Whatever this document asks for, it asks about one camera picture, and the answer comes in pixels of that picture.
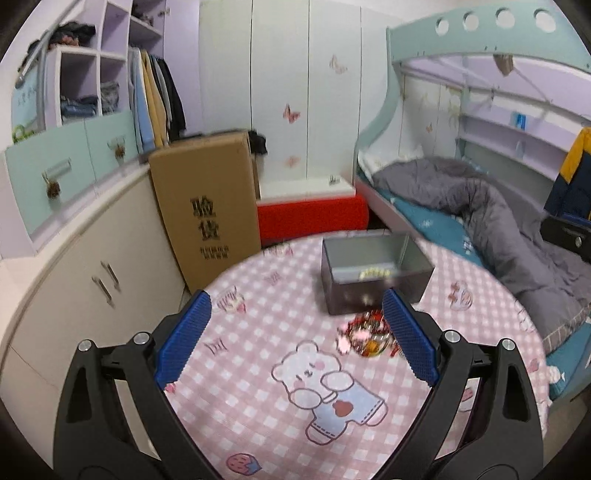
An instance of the storage cubby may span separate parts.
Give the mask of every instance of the storage cubby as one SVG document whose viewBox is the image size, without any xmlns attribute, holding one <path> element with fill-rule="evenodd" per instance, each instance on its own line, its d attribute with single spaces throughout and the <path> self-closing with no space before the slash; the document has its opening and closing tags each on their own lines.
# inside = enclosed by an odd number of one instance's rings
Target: storage cubby
<svg viewBox="0 0 591 480">
<path fill-rule="evenodd" d="M 151 54 L 162 56 L 166 1 L 139 0 L 135 1 L 134 5 L 137 6 L 138 12 L 152 19 L 153 25 L 132 15 L 129 23 L 129 44 L 144 48 Z"/>
<path fill-rule="evenodd" d="M 119 103 L 115 112 L 129 109 L 129 89 L 127 86 L 127 63 L 125 60 L 112 58 L 105 53 L 100 55 L 100 84 L 117 82 L 119 85 Z M 104 115 L 115 112 L 104 112 Z"/>
<path fill-rule="evenodd" d="M 128 18 L 129 12 L 107 2 L 100 45 L 102 51 L 127 55 Z"/>
<path fill-rule="evenodd" d="M 154 25 L 131 15 L 132 4 Z M 115 112 L 129 110 L 128 47 L 133 45 L 163 56 L 166 0 L 88 0 L 77 20 L 96 27 L 88 47 L 57 46 L 47 56 L 46 128 L 63 125 L 60 96 L 77 100 L 96 95 L 96 116 L 102 116 L 101 84 L 119 85 Z"/>
<path fill-rule="evenodd" d="M 98 56 L 96 51 L 70 48 L 61 52 L 59 96 L 68 100 L 98 96 Z M 100 97 L 97 98 L 96 114 L 100 115 Z M 61 112 L 58 110 L 58 123 Z"/>
</svg>

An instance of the butterfly sticker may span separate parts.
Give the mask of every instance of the butterfly sticker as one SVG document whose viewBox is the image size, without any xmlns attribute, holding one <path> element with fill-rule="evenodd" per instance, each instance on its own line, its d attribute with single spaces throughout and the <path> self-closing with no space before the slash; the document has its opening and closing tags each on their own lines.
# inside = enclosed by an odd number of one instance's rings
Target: butterfly sticker
<svg viewBox="0 0 591 480">
<path fill-rule="evenodd" d="M 300 117 L 300 113 L 299 112 L 292 112 L 290 104 L 288 103 L 285 106 L 285 110 L 283 110 L 283 118 L 287 119 L 287 121 L 292 124 L 293 122 L 298 120 L 299 117 Z"/>
<path fill-rule="evenodd" d="M 329 67 L 334 70 L 337 75 L 341 75 L 347 71 L 347 67 L 341 65 L 336 59 L 336 55 L 333 55 L 330 59 Z"/>
<path fill-rule="evenodd" d="M 300 157 L 296 157 L 296 156 L 292 155 L 291 157 L 289 157 L 285 161 L 285 165 L 287 165 L 289 168 L 293 168 L 300 162 L 300 160 L 301 160 Z"/>
</svg>

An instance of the cabinet handle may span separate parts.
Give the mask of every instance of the cabinet handle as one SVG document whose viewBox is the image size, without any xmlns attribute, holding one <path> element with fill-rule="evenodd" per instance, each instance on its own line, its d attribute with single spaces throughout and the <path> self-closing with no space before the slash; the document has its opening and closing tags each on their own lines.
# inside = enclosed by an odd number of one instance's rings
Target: cabinet handle
<svg viewBox="0 0 591 480">
<path fill-rule="evenodd" d="M 111 268 L 111 264 L 108 264 L 108 263 L 105 263 L 105 262 L 101 262 L 100 264 L 109 273 L 109 275 L 113 279 L 113 283 L 115 283 L 115 289 L 116 290 L 121 290 L 121 286 L 119 285 L 119 279 L 117 278 L 117 275 L 115 275 L 115 272 Z"/>
<path fill-rule="evenodd" d="M 117 160 L 125 158 L 125 137 L 117 137 L 107 143 L 107 146 L 115 153 Z"/>
<path fill-rule="evenodd" d="M 98 285 L 98 287 L 101 289 L 101 291 L 105 294 L 105 297 L 107 297 L 107 303 L 109 305 L 113 306 L 113 297 L 109 293 L 109 290 L 107 290 L 107 287 L 105 287 L 105 284 L 103 283 L 103 281 L 97 277 L 92 277 L 92 281 L 94 283 L 96 283 Z"/>
<path fill-rule="evenodd" d="M 45 183 L 47 185 L 47 198 L 49 198 L 50 200 L 55 200 L 56 198 L 58 198 L 60 196 L 61 193 L 61 187 L 59 182 L 56 180 L 56 177 L 58 175 L 60 175 L 61 173 L 64 173 L 63 170 L 71 170 L 72 169 L 72 160 L 67 158 L 59 163 L 57 163 L 56 165 L 53 165 L 52 167 L 48 168 L 46 171 L 44 171 L 43 173 L 41 173 L 41 176 L 43 177 L 43 180 L 45 180 Z"/>
</svg>

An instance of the yellow shirt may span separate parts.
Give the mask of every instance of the yellow shirt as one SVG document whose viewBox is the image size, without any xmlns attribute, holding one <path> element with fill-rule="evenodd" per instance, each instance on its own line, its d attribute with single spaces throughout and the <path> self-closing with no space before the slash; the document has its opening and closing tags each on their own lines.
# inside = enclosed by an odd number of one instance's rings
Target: yellow shirt
<svg viewBox="0 0 591 480">
<path fill-rule="evenodd" d="M 166 109 L 164 102 L 156 86 L 156 80 L 150 65 L 148 53 L 145 50 L 141 51 L 142 55 L 142 69 L 144 74 L 144 83 L 146 85 L 146 97 L 148 100 L 148 113 L 152 122 L 152 130 L 154 131 L 154 144 L 157 148 L 168 145 L 168 134 L 166 131 Z"/>
</svg>

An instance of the circular hole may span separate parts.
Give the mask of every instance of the circular hole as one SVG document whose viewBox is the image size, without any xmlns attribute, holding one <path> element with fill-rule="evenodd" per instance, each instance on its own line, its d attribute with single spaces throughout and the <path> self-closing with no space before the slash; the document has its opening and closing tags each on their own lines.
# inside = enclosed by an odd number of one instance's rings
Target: circular hole
<svg viewBox="0 0 591 480">
<path fill-rule="evenodd" d="M 556 22 L 552 15 L 546 10 L 536 10 L 534 13 L 535 24 L 542 31 L 552 33 L 556 30 Z"/>
<path fill-rule="evenodd" d="M 501 28 L 513 28 L 515 17 L 508 8 L 501 8 L 496 11 L 496 24 Z"/>
<path fill-rule="evenodd" d="M 435 26 L 435 31 L 437 35 L 440 37 L 444 36 L 447 31 L 449 30 L 449 22 L 445 18 L 440 18 L 437 20 L 437 25 Z"/>
<path fill-rule="evenodd" d="M 468 32 L 473 32 L 478 28 L 479 20 L 474 12 L 468 12 L 464 15 L 464 28 Z"/>
</svg>

